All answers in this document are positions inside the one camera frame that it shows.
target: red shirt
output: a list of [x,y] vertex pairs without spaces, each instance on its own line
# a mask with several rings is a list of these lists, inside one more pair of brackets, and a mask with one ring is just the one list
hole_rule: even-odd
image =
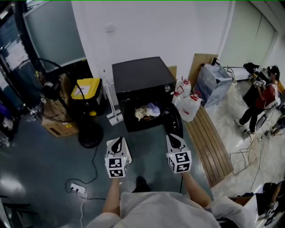
[[272,85],[266,87],[265,91],[262,93],[264,100],[260,97],[255,101],[255,107],[258,109],[264,109],[272,101],[275,100],[275,89]]

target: oven knob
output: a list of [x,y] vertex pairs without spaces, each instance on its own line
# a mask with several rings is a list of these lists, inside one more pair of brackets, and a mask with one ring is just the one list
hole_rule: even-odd
[[170,86],[169,86],[169,85],[165,85],[164,89],[165,89],[165,92],[167,92],[167,93],[168,93],[168,92],[170,91],[170,89],[171,89],[171,88],[170,88]]

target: sneaker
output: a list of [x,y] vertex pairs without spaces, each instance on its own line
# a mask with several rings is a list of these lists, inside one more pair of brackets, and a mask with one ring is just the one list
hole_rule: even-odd
[[264,134],[265,134],[266,136],[268,136],[269,138],[272,138],[271,131],[267,130],[266,132],[264,132]]
[[246,133],[248,133],[248,134],[255,134],[255,132],[252,132],[250,130],[246,131]]
[[237,124],[237,126],[243,126],[240,124],[240,119],[235,119],[235,123]]
[[137,179],[136,179],[136,181],[135,181],[136,187],[137,187],[138,185],[145,185],[145,184],[147,184],[146,179],[145,179],[143,176],[138,176]]

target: black pants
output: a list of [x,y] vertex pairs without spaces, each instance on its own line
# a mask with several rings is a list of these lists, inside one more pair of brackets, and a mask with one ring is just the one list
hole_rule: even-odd
[[251,132],[255,132],[255,125],[257,124],[257,116],[263,112],[263,109],[258,109],[255,107],[255,104],[251,105],[249,109],[247,109],[240,119],[240,124],[244,125],[249,120],[249,129]]
[[150,187],[147,184],[140,184],[138,185],[133,192],[147,192],[151,191]]

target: white plastic jug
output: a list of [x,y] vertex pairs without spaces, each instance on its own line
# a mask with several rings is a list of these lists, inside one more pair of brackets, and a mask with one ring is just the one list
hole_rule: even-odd
[[190,93],[191,93],[191,83],[190,83],[189,79],[187,79],[187,78],[184,79],[182,77],[182,81],[179,82],[178,88],[180,86],[183,89],[183,92],[182,92],[183,97],[184,98],[188,97],[190,95]]
[[182,101],[183,96],[178,92],[174,92],[172,103],[176,106],[178,111],[182,108]]
[[183,106],[179,111],[181,118],[186,122],[192,121],[200,108],[201,101],[202,99],[197,94],[184,98]]

